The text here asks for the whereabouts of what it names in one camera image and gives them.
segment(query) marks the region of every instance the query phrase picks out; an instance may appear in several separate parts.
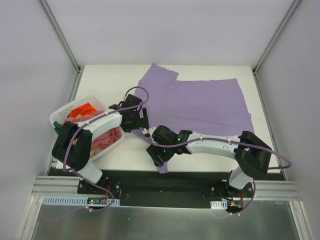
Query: red cloth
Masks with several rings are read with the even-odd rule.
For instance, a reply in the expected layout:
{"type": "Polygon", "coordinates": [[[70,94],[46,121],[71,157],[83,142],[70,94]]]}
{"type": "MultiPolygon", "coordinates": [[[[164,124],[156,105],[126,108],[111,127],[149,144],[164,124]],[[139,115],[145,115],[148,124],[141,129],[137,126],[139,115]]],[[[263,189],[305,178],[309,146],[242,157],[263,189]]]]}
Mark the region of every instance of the red cloth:
{"type": "Polygon", "coordinates": [[[78,115],[87,116],[94,114],[97,110],[90,103],[83,104],[70,112],[70,117],[76,118],[78,115]]]}
{"type": "MultiPolygon", "coordinates": [[[[98,116],[99,114],[102,114],[103,111],[96,111],[95,113],[87,116],[80,116],[78,118],[74,117],[68,117],[66,120],[64,120],[63,124],[65,122],[72,122],[74,124],[77,124],[79,122],[83,122],[89,119],[92,119],[95,116],[98,116]]],[[[106,149],[110,145],[112,145],[114,142],[118,141],[121,138],[122,134],[119,131],[118,127],[112,128],[109,131],[106,131],[105,133],[98,136],[92,143],[91,148],[99,148],[99,149],[106,149]]]]}

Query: orange cloth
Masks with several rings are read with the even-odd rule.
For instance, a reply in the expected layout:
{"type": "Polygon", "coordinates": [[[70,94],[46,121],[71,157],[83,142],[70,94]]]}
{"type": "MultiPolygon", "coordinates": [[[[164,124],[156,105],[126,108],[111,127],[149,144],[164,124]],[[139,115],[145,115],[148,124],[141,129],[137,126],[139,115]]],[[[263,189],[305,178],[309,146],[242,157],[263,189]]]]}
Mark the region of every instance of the orange cloth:
{"type": "Polygon", "coordinates": [[[90,103],[86,103],[82,106],[79,106],[75,109],[73,109],[71,112],[70,112],[70,116],[71,118],[76,118],[78,115],[81,115],[81,116],[87,116],[87,115],[91,115],[91,114],[94,114],[97,110],[91,106],[90,103]]]}

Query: wire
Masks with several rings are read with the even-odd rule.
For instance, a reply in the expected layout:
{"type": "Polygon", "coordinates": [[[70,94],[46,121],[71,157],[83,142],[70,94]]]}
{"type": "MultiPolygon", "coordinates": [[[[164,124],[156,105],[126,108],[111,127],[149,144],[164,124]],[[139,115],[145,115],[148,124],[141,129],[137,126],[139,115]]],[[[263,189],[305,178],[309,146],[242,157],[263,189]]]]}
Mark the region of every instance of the wire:
{"type": "Polygon", "coordinates": [[[151,145],[156,146],[156,147],[160,147],[160,148],[177,148],[177,147],[181,147],[190,143],[194,143],[194,142],[198,142],[198,141],[216,141],[216,142],[223,142],[223,143],[228,143],[228,144],[236,144],[236,145],[241,145],[247,148],[254,148],[254,149],[259,149],[259,150],[263,150],[265,152],[268,152],[270,154],[274,154],[277,157],[281,158],[282,160],[284,160],[288,165],[286,166],[279,166],[279,167],[269,167],[268,170],[279,170],[279,169],[288,169],[292,166],[292,162],[290,161],[289,158],[287,158],[286,156],[273,151],[269,148],[263,147],[263,146],[257,146],[254,144],[249,144],[249,143],[244,143],[244,142],[239,142],[239,141],[233,141],[231,140],[230,142],[227,139],[222,139],[222,138],[217,138],[217,137],[203,137],[203,138],[195,138],[192,140],[188,140],[182,143],[178,143],[178,144],[173,144],[173,145],[163,145],[163,144],[158,144],[158,143],[154,143],[150,138],[145,137],[145,135],[142,133],[144,139],[151,145]]]}
{"type": "Polygon", "coordinates": [[[92,186],[94,186],[94,187],[96,187],[96,188],[98,188],[98,189],[101,189],[101,190],[105,191],[106,193],[110,194],[110,196],[111,196],[111,198],[112,198],[112,201],[111,201],[109,204],[107,204],[106,206],[104,206],[104,207],[102,207],[102,208],[100,208],[100,209],[89,208],[90,211],[96,212],[96,213],[97,213],[97,212],[101,212],[101,211],[107,209],[108,207],[110,207],[110,206],[115,202],[115,196],[112,194],[111,191],[109,191],[108,189],[106,189],[106,188],[104,188],[104,187],[102,187],[102,186],[99,186],[99,185],[93,183],[92,181],[84,178],[84,177],[81,176],[78,172],[76,172],[76,171],[73,171],[73,172],[74,172],[75,175],[77,175],[78,177],[80,177],[81,179],[83,179],[84,181],[86,181],[88,184],[91,184],[92,186]]]}
{"type": "Polygon", "coordinates": [[[254,198],[256,196],[256,182],[254,180],[252,180],[251,184],[252,184],[252,188],[253,188],[252,198],[250,199],[249,203],[241,211],[237,212],[237,214],[238,213],[243,213],[252,204],[252,202],[254,201],[254,198]]]}
{"type": "Polygon", "coordinates": [[[132,89],[142,89],[145,93],[146,93],[146,100],[141,102],[140,104],[138,105],[135,105],[135,106],[128,106],[128,107],[125,107],[125,108],[120,108],[120,109],[117,109],[117,110],[113,110],[113,111],[110,111],[108,112],[108,115],[110,114],[114,114],[114,113],[117,113],[117,112],[121,112],[121,111],[124,111],[124,110],[129,110],[129,109],[135,109],[135,108],[139,108],[141,107],[142,105],[146,104],[149,100],[149,92],[142,86],[134,86],[134,87],[131,87],[128,91],[126,91],[125,93],[125,97],[128,95],[128,93],[132,90],[132,89]]]}
{"type": "Polygon", "coordinates": [[[108,197],[108,193],[105,192],[105,194],[102,196],[101,199],[106,199],[107,197],[108,197]]]}
{"type": "Polygon", "coordinates": [[[228,201],[233,201],[234,200],[234,198],[232,197],[232,196],[222,196],[221,194],[220,194],[220,192],[218,192],[217,190],[215,190],[215,193],[220,197],[220,198],[223,198],[223,199],[225,199],[225,200],[228,200],[228,201]]]}
{"type": "Polygon", "coordinates": [[[75,131],[75,133],[73,134],[73,136],[71,137],[71,140],[70,140],[69,145],[68,145],[68,147],[67,147],[67,149],[66,149],[66,151],[65,151],[65,155],[64,155],[64,159],[63,159],[63,167],[62,167],[62,169],[63,169],[63,171],[64,171],[65,173],[68,172],[68,170],[66,169],[66,166],[67,166],[67,160],[68,160],[68,156],[69,156],[69,152],[70,152],[71,146],[72,146],[74,140],[76,139],[76,136],[78,135],[78,133],[79,133],[84,127],[86,127],[86,126],[88,126],[87,123],[85,123],[84,125],[80,126],[80,127],[75,131]]]}
{"type": "Polygon", "coordinates": [[[241,203],[241,205],[243,205],[243,204],[244,204],[243,200],[244,200],[244,193],[243,193],[243,192],[241,192],[241,198],[240,198],[240,201],[236,201],[236,202],[234,202],[234,203],[235,203],[235,204],[241,203]]]}

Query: purple cloth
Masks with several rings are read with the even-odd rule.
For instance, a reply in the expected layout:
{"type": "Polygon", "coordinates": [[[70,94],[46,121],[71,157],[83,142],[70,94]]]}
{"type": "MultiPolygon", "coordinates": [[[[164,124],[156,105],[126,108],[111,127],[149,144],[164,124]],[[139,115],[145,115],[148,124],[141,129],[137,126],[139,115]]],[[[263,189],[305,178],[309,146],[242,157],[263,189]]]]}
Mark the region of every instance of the purple cloth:
{"type": "Polygon", "coordinates": [[[168,172],[168,162],[164,162],[162,166],[157,166],[156,169],[160,174],[166,174],[168,172]]]}
{"type": "MultiPolygon", "coordinates": [[[[144,105],[150,128],[164,125],[176,133],[191,130],[222,137],[254,133],[237,79],[178,81],[177,77],[177,72],[152,64],[139,81],[150,95],[144,105]]],[[[146,99],[141,89],[134,95],[146,99]]],[[[134,134],[143,139],[140,131],[134,134]]]]}

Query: pink cloth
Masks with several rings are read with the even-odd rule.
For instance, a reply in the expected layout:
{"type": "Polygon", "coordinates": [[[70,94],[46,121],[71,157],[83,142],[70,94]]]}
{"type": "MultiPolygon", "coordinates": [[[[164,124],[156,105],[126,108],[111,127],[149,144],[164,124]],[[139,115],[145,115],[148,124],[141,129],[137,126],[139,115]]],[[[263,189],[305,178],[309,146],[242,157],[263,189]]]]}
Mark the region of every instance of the pink cloth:
{"type": "MultiPolygon", "coordinates": [[[[83,121],[92,119],[93,117],[98,116],[99,114],[102,114],[102,113],[103,113],[103,111],[96,111],[92,115],[87,115],[87,116],[80,115],[78,118],[68,117],[66,120],[64,120],[63,124],[65,124],[65,122],[72,122],[74,124],[77,124],[79,122],[83,122],[83,121]]],[[[112,128],[109,131],[106,131],[105,133],[98,136],[91,143],[91,148],[106,149],[107,147],[112,145],[114,142],[118,141],[121,138],[121,136],[122,136],[122,134],[119,131],[118,127],[112,128]]]]}

